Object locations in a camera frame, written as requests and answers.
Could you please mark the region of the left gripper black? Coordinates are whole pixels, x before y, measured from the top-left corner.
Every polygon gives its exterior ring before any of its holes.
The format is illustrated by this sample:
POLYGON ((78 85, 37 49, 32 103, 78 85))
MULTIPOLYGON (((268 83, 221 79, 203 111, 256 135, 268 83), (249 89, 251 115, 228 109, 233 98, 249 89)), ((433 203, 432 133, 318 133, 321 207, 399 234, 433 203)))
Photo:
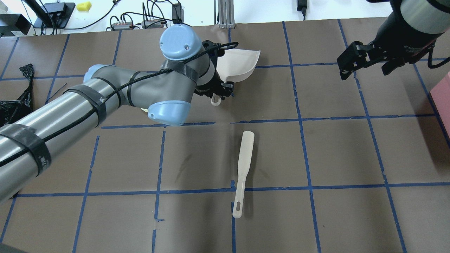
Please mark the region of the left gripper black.
POLYGON ((236 48, 238 42, 220 44, 210 40, 204 40, 201 44, 209 56, 210 64, 207 71, 200 76, 194 93, 198 96, 207 96, 210 99, 225 99, 231 96, 234 90, 234 83, 226 82, 220 77, 217 70, 217 63, 218 58, 225 55, 225 50, 236 48))

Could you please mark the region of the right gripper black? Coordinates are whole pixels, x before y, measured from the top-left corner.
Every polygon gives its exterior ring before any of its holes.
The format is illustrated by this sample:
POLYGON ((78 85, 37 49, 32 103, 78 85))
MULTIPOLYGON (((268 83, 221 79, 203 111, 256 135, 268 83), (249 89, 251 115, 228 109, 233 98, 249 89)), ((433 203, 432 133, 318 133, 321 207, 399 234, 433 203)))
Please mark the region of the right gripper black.
POLYGON ((336 62, 342 80, 352 73, 385 62, 381 67, 386 76, 405 64, 415 64, 434 49, 436 37, 433 36, 377 36, 374 41, 364 45, 360 41, 352 42, 336 62))

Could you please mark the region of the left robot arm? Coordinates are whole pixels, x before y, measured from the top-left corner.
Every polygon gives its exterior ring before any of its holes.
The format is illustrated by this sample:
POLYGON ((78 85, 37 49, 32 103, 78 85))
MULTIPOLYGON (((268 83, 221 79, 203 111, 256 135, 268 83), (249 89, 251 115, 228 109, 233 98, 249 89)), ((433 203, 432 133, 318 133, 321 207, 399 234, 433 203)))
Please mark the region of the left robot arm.
POLYGON ((0 196, 5 202, 53 160, 119 107, 148 109, 148 118, 164 125, 183 125, 194 94, 221 99, 233 86, 220 78, 217 58, 238 42, 213 43, 192 27, 177 24, 159 40, 166 58, 161 69, 146 73, 115 65, 89 68, 82 84, 22 119, 1 128, 0 196))

